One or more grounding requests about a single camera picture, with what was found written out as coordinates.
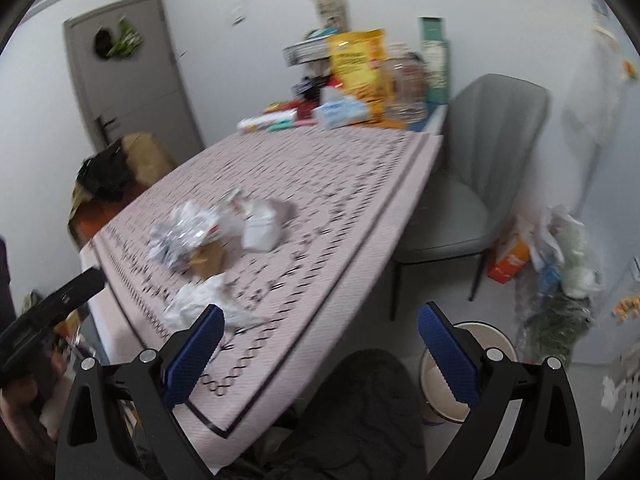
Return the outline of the crumpled white paper wad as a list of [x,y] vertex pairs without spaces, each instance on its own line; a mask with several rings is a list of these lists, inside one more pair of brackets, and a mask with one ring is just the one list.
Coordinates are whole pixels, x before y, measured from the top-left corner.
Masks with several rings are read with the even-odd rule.
[[280,243],[285,223],[296,215],[291,202],[249,198],[239,188],[224,196],[221,208],[221,231],[239,237],[247,252],[271,252]]

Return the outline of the white refrigerator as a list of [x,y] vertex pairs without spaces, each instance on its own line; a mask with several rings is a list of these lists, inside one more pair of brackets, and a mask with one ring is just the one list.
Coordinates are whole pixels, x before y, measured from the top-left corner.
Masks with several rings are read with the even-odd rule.
[[591,5],[593,23],[562,121],[588,152],[575,214],[591,237],[603,285],[574,358],[596,365],[639,338],[638,318],[622,311],[639,292],[639,53],[605,0]]

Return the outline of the white milk carton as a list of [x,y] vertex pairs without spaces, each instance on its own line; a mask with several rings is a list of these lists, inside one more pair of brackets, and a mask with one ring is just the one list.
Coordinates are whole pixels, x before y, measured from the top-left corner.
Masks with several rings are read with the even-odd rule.
[[314,5],[324,28],[335,28],[338,32],[349,30],[347,0],[314,0]]

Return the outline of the teal pink pen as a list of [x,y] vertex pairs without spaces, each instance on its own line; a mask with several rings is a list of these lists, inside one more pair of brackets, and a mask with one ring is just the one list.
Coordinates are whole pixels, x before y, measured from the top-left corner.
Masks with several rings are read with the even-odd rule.
[[267,128],[268,131],[282,131],[286,129],[299,128],[299,127],[311,127],[317,125],[318,122],[314,119],[299,119],[299,120],[285,120],[284,122],[277,122]]

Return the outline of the clear plastic wrap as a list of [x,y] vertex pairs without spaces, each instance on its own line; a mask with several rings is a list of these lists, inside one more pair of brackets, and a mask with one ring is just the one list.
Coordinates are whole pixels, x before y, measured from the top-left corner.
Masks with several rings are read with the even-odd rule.
[[207,209],[185,202],[174,208],[166,221],[152,226],[149,258],[170,270],[183,271],[198,248],[238,236],[241,228],[241,221],[230,209]]

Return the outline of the white roll of bags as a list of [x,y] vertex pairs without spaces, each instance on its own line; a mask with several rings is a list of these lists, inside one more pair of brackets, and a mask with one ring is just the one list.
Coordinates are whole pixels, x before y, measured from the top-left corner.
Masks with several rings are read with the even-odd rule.
[[238,130],[241,132],[265,130],[284,122],[295,122],[296,119],[297,110],[295,108],[292,110],[278,110],[277,112],[244,118],[238,122]]

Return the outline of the black cloth on chair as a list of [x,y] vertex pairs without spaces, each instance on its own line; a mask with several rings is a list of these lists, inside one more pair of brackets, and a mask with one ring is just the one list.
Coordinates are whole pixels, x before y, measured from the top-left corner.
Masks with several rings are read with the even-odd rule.
[[127,154],[118,139],[103,151],[86,159],[77,174],[76,183],[93,198],[107,203],[118,203],[136,183],[127,162]]

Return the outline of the white plastic bag with goods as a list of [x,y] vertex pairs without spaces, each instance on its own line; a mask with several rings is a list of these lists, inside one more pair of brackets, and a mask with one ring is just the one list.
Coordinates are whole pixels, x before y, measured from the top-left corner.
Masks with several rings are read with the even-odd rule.
[[560,290],[570,299],[593,298],[604,289],[600,259],[586,226],[562,207],[546,208],[528,242],[538,290]]

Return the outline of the grey upholstered chair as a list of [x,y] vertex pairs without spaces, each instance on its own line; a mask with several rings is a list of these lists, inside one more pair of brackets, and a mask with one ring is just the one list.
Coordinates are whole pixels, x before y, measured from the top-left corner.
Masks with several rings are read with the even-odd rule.
[[474,257],[470,292],[477,292],[491,249],[511,220],[550,105],[546,88],[499,74],[475,79],[451,101],[442,154],[393,255],[392,318],[408,266]]

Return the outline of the brown paper bag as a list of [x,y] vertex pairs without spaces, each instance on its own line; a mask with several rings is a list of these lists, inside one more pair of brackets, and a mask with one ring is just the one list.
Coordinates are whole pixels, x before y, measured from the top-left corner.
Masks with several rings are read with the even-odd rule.
[[[168,151],[163,148],[163,145],[157,141],[152,133],[131,133],[123,136],[120,140],[122,140],[122,148],[127,154],[128,165],[136,178],[136,183],[129,190],[136,185],[149,188],[178,167],[175,159],[168,154]],[[70,216],[73,217],[81,204],[89,203],[92,200],[97,199],[93,198],[75,180]]]

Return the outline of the clear plastic water jug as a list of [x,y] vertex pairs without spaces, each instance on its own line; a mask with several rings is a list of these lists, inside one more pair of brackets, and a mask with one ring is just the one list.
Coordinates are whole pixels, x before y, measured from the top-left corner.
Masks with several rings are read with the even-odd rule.
[[406,44],[387,46],[383,63],[385,114],[395,122],[416,124],[427,115],[425,66]]

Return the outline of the blue white tissue pack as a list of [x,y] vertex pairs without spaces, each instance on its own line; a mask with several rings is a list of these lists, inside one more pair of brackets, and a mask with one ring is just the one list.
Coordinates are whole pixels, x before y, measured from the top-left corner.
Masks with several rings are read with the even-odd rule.
[[369,105],[348,96],[340,88],[326,86],[320,93],[320,105],[312,112],[316,123],[326,129],[335,129],[368,122],[371,119]]

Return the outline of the green tall carton box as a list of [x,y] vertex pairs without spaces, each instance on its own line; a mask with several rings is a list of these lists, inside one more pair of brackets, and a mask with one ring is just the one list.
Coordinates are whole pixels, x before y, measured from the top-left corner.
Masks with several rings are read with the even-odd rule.
[[427,101],[442,105],[449,101],[449,50],[442,18],[422,16],[421,55],[425,64]]

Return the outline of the orange paper bag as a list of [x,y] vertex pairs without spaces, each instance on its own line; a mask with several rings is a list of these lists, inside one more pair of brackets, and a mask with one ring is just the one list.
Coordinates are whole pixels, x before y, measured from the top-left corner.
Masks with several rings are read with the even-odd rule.
[[506,284],[530,258],[528,236],[532,226],[522,217],[516,217],[500,235],[489,259],[488,278]]

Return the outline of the white tissue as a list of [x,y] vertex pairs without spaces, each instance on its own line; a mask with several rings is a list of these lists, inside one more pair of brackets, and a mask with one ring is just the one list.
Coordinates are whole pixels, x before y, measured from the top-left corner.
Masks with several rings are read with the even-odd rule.
[[224,314],[224,330],[251,330],[269,322],[269,318],[243,308],[229,292],[226,274],[213,275],[205,281],[183,285],[163,310],[168,330],[178,332],[190,328],[209,306],[219,308]]

